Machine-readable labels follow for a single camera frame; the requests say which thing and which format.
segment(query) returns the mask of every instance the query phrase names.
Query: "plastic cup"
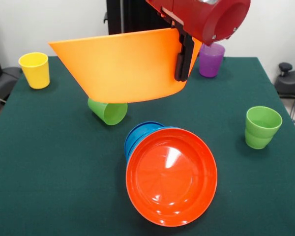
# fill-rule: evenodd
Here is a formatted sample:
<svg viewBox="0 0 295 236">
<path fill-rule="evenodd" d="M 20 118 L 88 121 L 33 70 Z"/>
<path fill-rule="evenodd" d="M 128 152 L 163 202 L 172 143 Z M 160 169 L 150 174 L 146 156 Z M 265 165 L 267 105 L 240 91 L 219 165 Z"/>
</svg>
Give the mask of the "plastic cup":
<svg viewBox="0 0 295 236">
<path fill-rule="evenodd" d="M 144 137 L 160 128 L 164 128 L 164 125 L 154 121 L 147 121 L 138 124 L 129 132 L 124 142 L 124 155 L 126 157 L 127 163 L 129 161 L 131 152 L 135 148 L 135 146 L 139 144 L 139 142 Z"/>
<path fill-rule="evenodd" d="M 128 104 L 107 104 L 88 99 L 88 107 L 107 125 L 120 123 L 126 116 Z"/>
<path fill-rule="evenodd" d="M 199 53 L 199 72 L 202 76 L 213 78 L 217 76 L 225 54 L 225 48 L 217 43 L 211 46 L 202 44 Z"/>
<path fill-rule="evenodd" d="M 50 83 L 48 56 L 44 53 L 28 53 L 20 57 L 19 65 L 28 84 L 33 89 L 43 89 Z"/>
<path fill-rule="evenodd" d="M 252 107 L 246 114 L 245 138 L 254 149 L 265 148 L 282 125 L 282 117 L 269 107 Z"/>
</svg>

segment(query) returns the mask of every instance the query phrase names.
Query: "purple plastic cup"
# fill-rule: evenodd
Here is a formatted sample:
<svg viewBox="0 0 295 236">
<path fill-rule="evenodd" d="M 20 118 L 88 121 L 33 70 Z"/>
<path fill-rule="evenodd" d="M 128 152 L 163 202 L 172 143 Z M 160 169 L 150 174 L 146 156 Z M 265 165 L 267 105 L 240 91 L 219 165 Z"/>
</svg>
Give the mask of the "purple plastic cup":
<svg viewBox="0 0 295 236">
<path fill-rule="evenodd" d="M 213 43 L 211 46 L 202 44 L 199 53 L 200 74 L 207 78 L 217 76 L 224 54 L 225 48 L 220 44 Z"/>
</svg>

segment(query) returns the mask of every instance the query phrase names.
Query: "blue plastic cup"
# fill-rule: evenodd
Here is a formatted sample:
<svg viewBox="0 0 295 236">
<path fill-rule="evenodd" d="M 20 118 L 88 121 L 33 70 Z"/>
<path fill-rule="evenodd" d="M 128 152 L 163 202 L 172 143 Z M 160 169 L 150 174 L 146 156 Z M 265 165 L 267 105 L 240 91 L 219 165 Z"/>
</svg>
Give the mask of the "blue plastic cup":
<svg viewBox="0 0 295 236">
<path fill-rule="evenodd" d="M 129 132 L 126 141 L 124 142 L 124 155 L 126 157 L 127 163 L 132 151 L 137 146 L 137 144 L 139 144 L 139 140 L 141 141 L 147 135 L 160 128 L 164 128 L 164 125 L 154 121 L 147 121 L 138 124 Z"/>
</svg>

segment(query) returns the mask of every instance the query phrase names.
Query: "orange plate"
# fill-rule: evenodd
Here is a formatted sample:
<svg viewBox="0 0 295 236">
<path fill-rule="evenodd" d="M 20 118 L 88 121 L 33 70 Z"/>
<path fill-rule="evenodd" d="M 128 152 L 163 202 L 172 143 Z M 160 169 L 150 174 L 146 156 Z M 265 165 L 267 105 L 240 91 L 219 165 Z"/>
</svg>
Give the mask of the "orange plate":
<svg viewBox="0 0 295 236">
<path fill-rule="evenodd" d="M 214 157 L 195 134 L 178 128 L 156 131 L 135 148 L 126 186 L 147 220 L 167 227 L 188 224 L 210 205 L 217 185 Z"/>
<path fill-rule="evenodd" d="M 191 68 L 201 42 L 196 39 Z M 49 43 L 85 93 L 104 103 L 141 102 L 179 92 L 177 29 L 157 29 Z"/>
</svg>

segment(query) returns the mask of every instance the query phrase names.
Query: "yellow plastic cup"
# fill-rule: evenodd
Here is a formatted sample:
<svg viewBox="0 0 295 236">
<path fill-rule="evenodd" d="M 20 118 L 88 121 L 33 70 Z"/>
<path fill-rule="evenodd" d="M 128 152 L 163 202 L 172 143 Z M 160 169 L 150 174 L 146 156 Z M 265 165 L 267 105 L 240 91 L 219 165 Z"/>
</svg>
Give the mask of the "yellow plastic cup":
<svg viewBox="0 0 295 236">
<path fill-rule="evenodd" d="M 48 56 L 44 53 L 28 53 L 20 57 L 19 65 L 25 74 L 29 86 L 43 89 L 50 83 Z"/>
</svg>

